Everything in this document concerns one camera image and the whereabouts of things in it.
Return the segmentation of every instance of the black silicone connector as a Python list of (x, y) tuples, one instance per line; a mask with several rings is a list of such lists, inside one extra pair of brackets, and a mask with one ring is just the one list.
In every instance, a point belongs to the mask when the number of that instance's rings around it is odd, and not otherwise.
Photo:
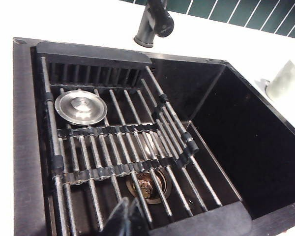
[(199, 147), (195, 141), (191, 140), (191, 141), (187, 142), (186, 144), (192, 154), (195, 154), (199, 151)]
[(52, 171), (52, 174), (55, 175), (55, 176), (62, 174), (63, 168), (64, 168), (64, 165), (63, 165), (62, 156), (61, 155), (53, 155), (51, 157), (51, 171)]
[(181, 139), (183, 140), (184, 143), (187, 143), (188, 141), (192, 140), (192, 136), (191, 136), (191, 134), (189, 132), (184, 132), (181, 135)]
[(161, 103), (166, 103), (166, 102), (168, 102), (168, 97), (165, 93), (163, 93), (163, 94), (159, 95), (159, 100)]
[(51, 92), (45, 93), (45, 103), (47, 102), (54, 102), (54, 96)]

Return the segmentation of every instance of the stainless steel rod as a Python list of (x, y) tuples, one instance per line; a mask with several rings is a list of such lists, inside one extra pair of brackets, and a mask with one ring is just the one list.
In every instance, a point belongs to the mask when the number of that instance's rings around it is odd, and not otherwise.
[[(87, 170), (91, 169), (91, 165), (90, 165), (90, 161), (89, 161), (89, 154), (88, 154), (88, 150), (87, 150), (87, 146), (85, 143), (85, 138), (83, 135), (79, 136), (79, 141), (81, 144), (81, 149), (82, 149), (82, 154), (83, 154), (83, 158), (84, 158), (84, 163), (85, 163), (85, 167)], [(103, 230), (104, 228), (104, 222), (103, 222), (103, 217), (102, 217), (102, 213), (100, 211), (100, 207), (99, 207), (99, 200), (98, 200), (98, 196), (97, 196), (97, 192), (96, 192), (96, 187), (95, 187), (95, 180), (90, 179), (88, 181), (89, 184), (89, 188), (90, 188), (90, 192), (92, 195), (92, 200), (93, 200), (93, 206), (95, 209), (95, 213), (96, 213), (96, 218), (98, 221), (98, 228), (100, 231)]]
[[(95, 94), (96, 94), (97, 96), (99, 96), (99, 93), (98, 93), (98, 91), (97, 91), (96, 89), (94, 90), (94, 92), (95, 92)], [(109, 122), (108, 122), (107, 117), (104, 118), (104, 122), (105, 122), (105, 126), (109, 126)], [(124, 143), (124, 140), (123, 140), (123, 138), (122, 138), (122, 133), (121, 133), (121, 132), (117, 133), (117, 139), (118, 139), (118, 142), (119, 142), (119, 144), (120, 144), (120, 146), (121, 146), (122, 153), (123, 153), (123, 155), (124, 155), (124, 157), (125, 157), (125, 159), (126, 159), (126, 162), (127, 162), (127, 163), (131, 163), (131, 159), (130, 159), (130, 156), (129, 156), (128, 150), (127, 150), (127, 148), (126, 148), (126, 145), (125, 145), (125, 143)], [(116, 146), (116, 143), (115, 143), (114, 139), (112, 138), (112, 139), (110, 140), (110, 142), (111, 142), (111, 145), (112, 145), (112, 147), (113, 147), (113, 152), (114, 152), (114, 154), (115, 154), (115, 158), (117, 159), (117, 163), (120, 162), (120, 164), (121, 164), (122, 162), (121, 162), (121, 160), (120, 160), (119, 152), (118, 152), (118, 150), (117, 150), (117, 146)], [(144, 196), (143, 196), (143, 193), (142, 193), (142, 191), (141, 191), (141, 188), (140, 188), (140, 185), (139, 185), (138, 178), (137, 178), (135, 172), (132, 172), (132, 173), (130, 174), (130, 176), (131, 176), (132, 181), (133, 181), (133, 183), (134, 183), (134, 185), (135, 185), (135, 189), (136, 189), (137, 195), (138, 195), (138, 197), (139, 197), (139, 201), (140, 201), (140, 203), (141, 203), (141, 206), (142, 206), (142, 208), (143, 208), (144, 214), (145, 214), (145, 216), (146, 216), (146, 218), (147, 218), (148, 224), (149, 224), (149, 226), (150, 226), (151, 228), (153, 228), (153, 219), (152, 219), (151, 213), (150, 213), (150, 211), (149, 211), (149, 209), (148, 209), (147, 202), (145, 201)]]
[[(110, 95), (111, 95), (111, 98), (112, 98), (113, 104), (114, 104), (114, 106), (115, 106), (115, 108), (116, 108), (116, 111), (117, 111), (117, 114), (118, 114), (118, 116), (119, 116), (119, 119), (120, 119), (121, 124), (122, 124), (122, 125), (126, 125), (125, 120), (124, 120), (124, 117), (123, 117), (123, 114), (122, 114), (121, 109), (120, 109), (120, 107), (119, 107), (119, 104), (118, 104), (118, 102), (117, 102), (117, 100), (116, 100), (116, 97), (115, 97), (114, 92), (113, 92), (112, 90), (109, 90), (109, 92), (110, 92)], [(132, 151), (133, 151), (133, 154), (135, 155), (135, 159), (136, 159), (136, 161), (137, 161), (137, 162), (140, 161), (140, 158), (139, 158), (139, 156), (138, 156), (138, 154), (137, 154), (137, 152), (136, 152), (136, 149), (135, 149), (135, 146), (134, 146), (134, 144), (133, 144), (133, 142), (132, 142), (132, 139), (131, 139), (131, 137), (130, 137), (130, 134), (127, 133), (126, 136), (127, 136), (127, 138), (128, 138), (128, 142), (129, 142), (130, 147), (131, 147), (131, 149), (132, 149)], [(136, 141), (137, 141), (137, 143), (138, 143), (138, 145), (139, 145), (140, 151), (142, 152), (142, 155), (143, 155), (144, 159), (147, 160), (148, 157), (147, 157), (147, 155), (146, 155), (146, 153), (145, 153), (145, 150), (144, 150), (143, 144), (142, 144), (142, 142), (141, 142), (141, 140), (140, 140), (140, 138), (139, 138), (139, 136), (138, 136), (138, 133), (136, 132), (136, 133), (134, 134), (134, 136), (135, 136), (135, 139), (136, 139)], [(161, 187), (159, 186), (159, 182), (158, 182), (158, 180), (157, 180), (156, 174), (155, 174), (155, 172), (154, 172), (153, 169), (150, 169), (150, 172), (149, 172), (149, 173), (150, 173), (150, 175), (151, 175), (151, 177), (152, 177), (153, 182), (154, 182), (155, 185), (156, 185), (156, 189), (157, 189), (157, 191), (158, 191), (158, 193), (159, 193), (159, 195), (160, 195), (160, 198), (161, 198), (161, 200), (162, 200), (162, 202), (163, 202), (163, 205), (164, 205), (164, 207), (165, 207), (166, 213), (167, 213), (168, 217), (172, 220), (173, 214), (171, 213), (171, 210), (170, 210), (169, 205), (168, 205), (168, 203), (167, 203), (167, 200), (166, 200), (166, 198), (165, 198), (165, 196), (164, 196), (164, 193), (163, 193)]]
[[(166, 110), (166, 108), (162, 108), (164, 110), (164, 114), (165, 114), (165, 117), (167, 118), (167, 120), (169, 121), (169, 124), (171, 124), (171, 127), (173, 129), (173, 131), (175, 132), (176, 134), (176, 137), (178, 139), (178, 141), (180, 142), (180, 145), (183, 147), (183, 148), (186, 148), (187, 145), (182, 141), (181, 139), (181, 134), (179, 133), (177, 127), (175, 126), (175, 123), (173, 122), (172, 118), (170, 117), (168, 111)], [(213, 197), (213, 199), (215, 200), (215, 203), (221, 207), (222, 206), (222, 203), (220, 201), (220, 199), (218, 198), (218, 196), (216, 195), (214, 189), (212, 188), (211, 184), (209, 183), (209, 181), (207, 180), (207, 177), (205, 176), (205, 174), (203, 173), (201, 167), (199, 166), (198, 162), (196, 161), (196, 159), (194, 158), (194, 156), (192, 155), (190, 157), (190, 160), (193, 164), (193, 167), (196, 169), (196, 171), (198, 172), (198, 174), (200, 175), (200, 177), (202, 178), (206, 188), (208, 189), (208, 191), (210, 192), (211, 196)]]
[(95, 141), (94, 135), (90, 135), (89, 136), (89, 140), (90, 140), (90, 144), (91, 144), (91, 148), (92, 148), (92, 153), (93, 153), (93, 157), (94, 157), (95, 167), (96, 168), (100, 168), (100, 167), (102, 167), (102, 163), (101, 163), (100, 158), (99, 158), (99, 153), (98, 153), (98, 149), (97, 149), (97, 145), (96, 145), (96, 141)]
[(206, 142), (204, 141), (204, 139), (202, 138), (201, 134), (199, 133), (199, 131), (196, 129), (196, 127), (194, 126), (193, 123), (190, 124), (196, 134), (198, 135), (199, 139), (201, 140), (201, 142), (203, 143), (204, 147), (206, 148), (206, 150), (208, 151), (208, 153), (210, 154), (212, 160), (214, 161), (214, 163), (216, 164), (216, 166), (218, 167), (218, 169), (220, 170), (220, 172), (222, 173), (222, 175), (224, 176), (224, 178), (226, 179), (227, 183), (231, 186), (232, 190), (235, 192), (236, 196), (238, 197), (238, 199), (240, 201), (242, 201), (242, 198), (240, 196), (240, 194), (238, 193), (237, 189), (235, 188), (235, 186), (233, 185), (233, 183), (231, 182), (231, 180), (228, 178), (228, 176), (226, 175), (225, 171), (223, 170), (223, 168), (221, 167), (221, 165), (218, 163), (218, 161), (216, 160), (214, 154), (211, 152), (210, 148), (207, 146)]
[[(138, 90), (138, 91), (137, 91), (137, 94), (139, 95), (140, 100), (141, 100), (141, 102), (142, 102), (142, 104), (143, 104), (143, 106), (144, 106), (144, 108), (145, 108), (145, 110), (146, 110), (146, 112), (147, 112), (147, 114), (148, 114), (150, 120), (151, 120), (152, 122), (154, 122), (154, 119), (153, 119), (153, 117), (152, 117), (152, 115), (151, 115), (151, 111), (150, 111), (150, 109), (149, 109), (149, 107), (148, 107), (148, 104), (147, 104), (147, 102), (145, 101), (145, 99), (144, 99), (144, 97), (143, 97), (141, 91)], [(156, 140), (156, 137), (158, 137), (158, 135), (155, 134), (155, 133), (153, 133), (152, 131), (150, 131), (150, 135), (151, 135), (151, 137), (152, 137), (152, 139), (153, 139), (154, 145), (155, 145), (157, 151), (159, 152), (161, 158), (165, 158), (165, 155), (164, 155), (164, 153), (163, 153), (161, 147), (158, 145), (158, 141)], [(168, 149), (168, 147), (165, 147), (165, 146), (164, 146), (164, 149), (165, 149), (165, 151), (167, 152), (168, 155), (171, 155), (171, 154), (170, 154), (170, 151), (169, 151), (169, 149)], [(175, 189), (176, 189), (176, 191), (177, 191), (177, 193), (178, 193), (178, 195), (179, 195), (179, 197), (180, 197), (180, 199), (181, 199), (181, 201), (182, 201), (182, 203), (183, 203), (183, 205), (184, 205), (184, 207), (185, 207), (185, 209), (186, 209), (188, 215), (189, 215), (189, 216), (192, 216), (193, 214), (192, 214), (192, 212), (191, 212), (191, 209), (190, 209), (190, 207), (189, 207), (189, 204), (188, 204), (188, 202), (187, 202), (187, 200), (186, 200), (186, 198), (185, 198), (185, 196), (184, 196), (184, 194), (183, 194), (183, 192), (182, 192), (182, 190), (181, 190), (181, 188), (180, 188), (180, 186), (179, 186), (179, 184), (178, 184), (178, 181), (177, 181), (176, 177), (174, 176), (174, 173), (173, 173), (173, 171), (172, 171), (172, 168), (171, 168), (170, 166), (167, 166), (167, 167), (166, 167), (166, 170), (167, 170), (167, 172), (168, 172), (170, 178), (171, 178), (172, 181), (173, 181), (174, 187), (175, 187)]]
[[(136, 122), (137, 122), (138, 124), (142, 124), (142, 123), (141, 123), (141, 120), (140, 120), (140, 118), (139, 118), (139, 115), (138, 115), (138, 113), (137, 113), (137, 111), (136, 111), (136, 109), (135, 109), (135, 107), (134, 107), (134, 105), (133, 105), (133, 103), (132, 103), (132, 100), (131, 100), (131, 98), (130, 98), (130, 96), (129, 96), (129, 94), (128, 94), (128, 91), (127, 91), (127, 90), (124, 90), (123, 92), (124, 92), (124, 95), (125, 95), (126, 100), (127, 100), (127, 102), (128, 102), (128, 105), (130, 106), (131, 111), (132, 111), (132, 113), (133, 113), (133, 115), (134, 115), (134, 117), (135, 117)], [(154, 160), (157, 159), (157, 157), (156, 157), (156, 155), (155, 155), (155, 153), (154, 153), (154, 150), (153, 150), (153, 148), (152, 148), (152, 146), (151, 146), (151, 143), (150, 143), (150, 141), (148, 140), (148, 137), (147, 137), (146, 132), (143, 131), (143, 132), (142, 132), (142, 135), (143, 135), (144, 142), (145, 142), (145, 144), (147, 145), (147, 147), (148, 147), (148, 149), (149, 149), (149, 152), (150, 152), (150, 154), (151, 154), (152, 159), (154, 159)], [(137, 142), (138, 142), (138, 145), (139, 145), (139, 147), (140, 147), (141, 152), (142, 152), (142, 153), (145, 153), (146, 150), (144, 149), (144, 146), (143, 146), (143, 144), (142, 144), (142, 141), (141, 141), (140, 138), (139, 138), (138, 133), (135, 132), (134, 136), (136, 137), (136, 140), (137, 140)], [(160, 186), (160, 183), (159, 183), (158, 180), (157, 180), (157, 176), (156, 176), (156, 174), (155, 174), (154, 169), (150, 169), (150, 170), (149, 170), (149, 173), (150, 173), (150, 175), (151, 175), (151, 177), (152, 177), (152, 179), (153, 179), (153, 182), (154, 182), (154, 184), (155, 184), (155, 186), (156, 186), (156, 189), (157, 189), (157, 191), (158, 191), (158, 194), (159, 194), (159, 196), (160, 196), (160, 198), (161, 198), (161, 200), (162, 200), (162, 202), (163, 202), (163, 205), (164, 205), (164, 207), (165, 207), (165, 210), (166, 210), (166, 212), (167, 212), (167, 215), (168, 215), (168, 217), (169, 217), (170, 219), (172, 219), (172, 217), (173, 217), (172, 210), (170, 209), (169, 204), (168, 204), (168, 202), (167, 202), (167, 200), (166, 200), (165, 194), (164, 194), (164, 192), (163, 192), (163, 190), (162, 190), (162, 187)]]
[[(159, 95), (163, 94), (163, 90), (160, 88), (160, 85), (158, 84), (156, 78), (154, 77), (154, 75), (152, 74), (151, 71), (149, 72), (149, 75), (151, 76), (151, 78), (153, 80), (153, 83), (155, 84), (155, 86), (156, 86), (156, 88), (158, 90)], [(176, 133), (176, 136), (177, 136), (180, 144), (182, 145), (183, 148), (186, 148), (187, 145), (181, 139), (181, 135), (186, 132), (186, 129), (184, 128), (184, 126), (181, 123), (179, 117), (177, 116), (176, 112), (174, 111), (174, 109), (172, 108), (171, 104), (168, 101), (165, 103), (165, 107), (162, 108), (162, 111), (164, 112), (167, 120), (169, 121), (169, 123), (170, 123), (171, 127), (173, 128), (174, 132)], [(205, 176), (205, 174), (201, 170), (198, 162), (196, 161), (196, 159), (194, 158), (193, 155), (190, 157), (190, 160), (191, 160), (191, 162), (193, 164), (193, 167), (196, 169), (196, 171), (198, 172), (198, 174), (202, 178), (206, 188), (210, 192), (210, 194), (213, 197), (216, 204), (218, 206), (222, 206), (222, 203), (221, 203), (220, 199), (216, 195), (214, 189), (212, 188), (211, 184), (207, 180), (207, 177)]]
[[(162, 148), (159, 146), (158, 141), (156, 139), (157, 134), (152, 133), (151, 137), (152, 137), (154, 145), (155, 145), (158, 153), (160, 154), (161, 158), (165, 158), (165, 155), (164, 155), (164, 153), (162, 151)], [(180, 200), (182, 201), (182, 204), (183, 204), (186, 212), (188, 213), (189, 216), (193, 216), (193, 214), (191, 212), (191, 209), (189, 207), (189, 204), (188, 204), (188, 202), (187, 202), (187, 200), (186, 200), (186, 198), (185, 198), (185, 196), (184, 196), (184, 194), (183, 194), (183, 192), (182, 192), (182, 190), (181, 190), (181, 188), (180, 188), (180, 186), (178, 184), (178, 181), (177, 181), (176, 177), (174, 176), (172, 168), (170, 166), (167, 166), (167, 167), (165, 167), (165, 169), (166, 169), (167, 173), (169, 174), (169, 176), (170, 176), (170, 178), (171, 178), (171, 180), (172, 180), (172, 182), (174, 184), (174, 188), (176, 189), (176, 191), (178, 193), (178, 196), (179, 196)]]
[[(60, 93), (64, 93), (63, 88), (60, 88)], [(70, 124), (67, 123), (65, 126), (66, 126), (66, 128), (71, 129)], [(71, 155), (72, 155), (73, 171), (79, 171), (80, 170), (79, 160), (78, 160), (77, 150), (75, 148), (74, 138), (72, 136), (70, 136), (68, 139), (69, 139), (70, 151), (71, 151)]]
[(61, 226), (61, 236), (68, 235), (67, 222), (66, 222), (66, 214), (65, 214), (65, 203), (62, 189), (62, 180), (61, 176), (55, 176), (55, 185), (56, 185), (56, 194), (59, 208), (59, 216), (60, 216), (60, 226)]
[[(140, 97), (140, 99), (141, 99), (141, 101), (142, 101), (142, 103), (143, 103), (143, 106), (144, 106), (145, 109), (146, 109), (146, 112), (151, 116), (151, 111), (150, 111), (150, 109), (149, 109), (149, 107), (148, 107), (148, 104), (146, 103), (146, 101), (145, 101), (145, 99), (144, 99), (144, 97), (142, 96), (142, 93), (141, 93), (140, 91), (138, 92), (138, 95), (139, 95), (139, 97)], [(172, 145), (172, 143), (171, 143), (169, 137), (167, 136), (167, 134), (166, 134), (166, 132), (165, 132), (165, 130), (164, 130), (164, 128), (163, 128), (162, 123), (161, 123), (159, 120), (157, 120), (157, 123), (158, 123), (158, 126), (160, 127), (161, 131), (166, 135), (167, 140), (168, 140), (168, 143), (169, 143), (169, 146), (172, 148), (172, 152), (175, 154), (176, 159), (178, 159), (179, 156), (178, 156), (177, 152), (175, 151), (175, 149), (173, 148), (173, 145)], [(164, 149), (166, 150), (166, 152), (167, 152), (169, 155), (171, 155), (171, 153), (170, 153), (170, 151), (169, 151), (169, 148), (168, 148), (168, 146), (167, 146), (167, 144), (166, 144), (166, 142), (165, 142), (165, 140), (163, 139), (162, 136), (160, 136), (160, 139), (161, 139), (161, 141), (162, 141), (162, 143), (163, 143), (163, 145), (164, 145)], [(177, 144), (176, 144), (176, 146), (177, 146), (177, 148), (178, 148), (178, 151), (181, 153), (181, 152), (182, 152), (182, 149), (180, 148), (180, 146), (177, 145)], [(186, 177), (186, 179), (187, 179), (189, 185), (191, 186), (191, 188), (192, 188), (194, 194), (196, 195), (197, 200), (198, 200), (198, 202), (200, 203), (201, 208), (202, 208), (204, 211), (207, 211), (207, 207), (206, 207), (206, 205), (205, 205), (203, 199), (201, 198), (201, 196), (200, 196), (200, 194), (199, 194), (199, 192), (198, 192), (196, 186), (194, 185), (194, 183), (193, 183), (191, 177), (189, 176), (189, 173), (187, 172), (186, 168), (185, 168), (185, 167), (182, 167), (182, 168), (181, 168), (181, 171), (183, 172), (183, 174), (184, 174), (184, 176)]]
[[(46, 64), (46, 58), (42, 57), (42, 68), (43, 68), (43, 78), (44, 78), (44, 85), (45, 85), (45, 92), (51, 92), (50, 90), (50, 83), (49, 83), (49, 76)], [(47, 116), (48, 122), (51, 129), (51, 139), (52, 139), (52, 149), (53, 155), (61, 155), (61, 151), (58, 144), (58, 134), (57, 134), (57, 127), (56, 127), (56, 119), (54, 113), (54, 103), (52, 101), (47, 101)], [(56, 196), (59, 208), (59, 220), (60, 220), (60, 228), (62, 236), (67, 236), (67, 222), (66, 222), (66, 215), (65, 215), (65, 204), (64, 204), (64, 196), (63, 196), (63, 189), (62, 189), (62, 182), (61, 177), (55, 176), (55, 186), (56, 186)]]
[[(64, 173), (68, 173), (68, 163), (66, 162), (66, 157), (65, 157), (65, 152), (64, 152), (64, 145), (63, 145), (63, 139), (62, 138), (58, 138), (59, 140), (59, 145), (60, 145), (60, 151), (61, 151), (61, 155), (63, 157), (63, 172)], [(74, 213), (73, 213), (73, 204), (72, 204), (72, 197), (71, 197), (71, 186), (69, 183), (66, 183), (64, 185), (64, 190), (65, 190), (65, 195), (67, 198), (67, 208), (69, 210), (69, 220), (70, 220), (70, 224), (71, 224), (71, 233), (73, 236), (77, 236), (78, 232), (77, 232), (77, 228), (76, 228), (76, 224), (75, 224), (75, 219), (74, 219)]]
[[(142, 79), (141, 81), (142, 81), (142, 84), (143, 84), (145, 90), (146, 90), (147, 93), (148, 93), (148, 96), (149, 96), (151, 102), (153, 103), (153, 105), (155, 105), (155, 104), (157, 105), (157, 103), (156, 103), (156, 101), (155, 101), (155, 99), (154, 99), (154, 97), (153, 97), (151, 91), (149, 90), (149, 88), (148, 88), (148, 86), (147, 86), (145, 80)], [(160, 119), (161, 119), (162, 122), (161, 122), (159, 119), (157, 119), (157, 120), (156, 120), (156, 123), (157, 123), (158, 126), (160, 127), (160, 129), (161, 129), (161, 131), (162, 131), (162, 133), (163, 133), (163, 135), (164, 135), (166, 141), (168, 142), (168, 146), (171, 148), (171, 151), (172, 151), (172, 153), (174, 154), (174, 157), (175, 157), (176, 159), (178, 159), (178, 158), (179, 158), (178, 153), (182, 153), (182, 148), (181, 148), (180, 145), (178, 144), (178, 142), (177, 142), (177, 140), (176, 140), (174, 134), (172, 133), (172, 131), (171, 131), (169, 125), (167, 124), (167, 122), (166, 122), (166, 120), (165, 120), (163, 114), (160, 113), (159, 116), (160, 116)], [(196, 198), (197, 198), (197, 200), (198, 200), (198, 202), (199, 202), (199, 204), (200, 204), (200, 206), (201, 206), (201, 209), (202, 209), (203, 211), (207, 211), (207, 207), (206, 207), (206, 205), (205, 205), (205, 203), (204, 203), (202, 197), (200, 196), (199, 191), (197, 190), (196, 186), (194, 185), (194, 183), (193, 183), (193, 181), (192, 181), (192, 179), (191, 179), (189, 173), (187, 172), (186, 167), (182, 167), (182, 168), (181, 168), (181, 171), (182, 171), (182, 173), (184, 174), (185, 178), (187, 179), (187, 181), (188, 181), (188, 183), (189, 183), (189, 185), (190, 185), (192, 191), (193, 191), (194, 194), (196, 195)]]
[[(98, 138), (99, 138), (99, 143), (100, 143), (100, 145), (102, 147), (102, 150), (103, 150), (104, 160), (106, 162), (106, 165), (111, 166), (112, 161), (110, 159), (110, 155), (109, 155), (109, 152), (108, 152), (108, 149), (107, 149), (105, 137), (104, 137), (104, 135), (99, 135)], [(120, 188), (119, 188), (119, 185), (118, 185), (117, 177), (116, 176), (111, 176), (110, 179), (111, 179), (112, 185), (114, 187), (116, 200), (117, 200), (117, 202), (119, 202), (122, 199), (122, 196), (121, 196), (121, 191), (120, 191)]]

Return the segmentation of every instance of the sink basin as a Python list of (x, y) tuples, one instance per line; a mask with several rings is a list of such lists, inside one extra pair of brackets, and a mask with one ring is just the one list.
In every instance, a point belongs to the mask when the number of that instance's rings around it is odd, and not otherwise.
[[(45, 71), (44, 64), (43, 69), (41, 67), (42, 58), (47, 61)], [(295, 224), (295, 129), (228, 62), (15, 38), (15, 235), (37, 235), (37, 232), (38, 235), (56, 235), (61, 231), (59, 202), (55, 195), (57, 186), (54, 186), (55, 177), (51, 171), (52, 139), (45, 106), (52, 99), (44, 95), (43, 79), (46, 76), (50, 78), (50, 90), (55, 99), (69, 90), (94, 92), (97, 89), (107, 105), (109, 127), (124, 126), (118, 118), (112, 94), (116, 96), (129, 126), (138, 125), (138, 122), (125, 93), (133, 100), (141, 123), (154, 124), (140, 103), (138, 90), (147, 99), (147, 106), (153, 108), (142, 79), (154, 98), (158, 99), (159, 94), (152, 77), (167, 95), (184, 129), (198, 146), (194, 158), (206, 178), (199, 177), (194, 163), (185, 167), (207, 209), (197, 202), (180, 167), (173, 165), (173, 173), (193, 216), (184, 211), (178, 193), (170, 187), (166, 198), (174, 220), (166, 217), (160, 200), (149, 204), (153, 217), (153, 228), (149, 229), (151, 235), (194, 235), (199, 230), (212, 236), (275, 235)], [(57, 113), (55, 124), (71, 177), (88, 169), (97, 170), (93, 143), (87, 134), (89, 130), (73, 124), (68, 126)], [(92, 128), (105, 125), (101, 121)], [(71, 131), (79, 135), (66, 135)], [(70, 137), (80, 163), (78, 171), (70, 159)], [(111, 142), (108, 135), (104, 140)], [(97, 139), (95, 144), (102, 145)], [(134, 146), (140, 149), (139, 143)], [(117, 145), (117, 150), (122, 153), (122, 146)], [(108, 145), (108, 153), (105, 154), (104, 149), (99, 151), (102, 163), (105, 163), (105, 156), (114, 156), (112, 143)], [(90, 168), (84, 165), (86, 153), (91, 160)], [(139, 158), (144, 159), (144, 155), (139, 154)], [(130, 159), (132, 163), (136, 162), (133, 155)], [(116, 165), (118, 163), (112, 158), (111, 166)], [(133, 200), (135, 193), (129, 191), (131, 184), (127, 183), (127, 178), (130, 175), (127, 174), (118, 176), (118, 184), (122, 196)], [(94, 182), (99, 190), (104, 222), (117, 204), (111, 179), (96, 179)], [(89, 179), (70, 183), (80, 235), (97, 234), (99, 227), (93, 214), (94, 198), (88, 183)], [(149, 191), (154, 191), (149, 177), (143, 184), (149, 187)]]

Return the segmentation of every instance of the drain strainer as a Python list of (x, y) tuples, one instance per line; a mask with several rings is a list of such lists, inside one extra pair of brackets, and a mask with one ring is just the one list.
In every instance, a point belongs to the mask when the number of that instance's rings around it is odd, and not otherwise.
[[(168, 198), (172, 190), (171, 179), (169, 178), (168, 174), (163, 170), (157, 170), (155, 171), (155, 173), (157, 176), (157, 181), (159, 182), (165, 197)], [(147, 200), (147, 203), (148, 204), (161, 203), (161, 199), (157, 192), (155, 183), (153, 182), (149, 172), (139, 173), (137, 174), (137, 178), (139, 181), (141, 192), (143, 194), (143, 197)], [(134, 186), (133, 180), (129, 176), (127, 177), (126, 185), (130, 193), (136, 197), (137, 194), (136, 194), (135, 186)]]

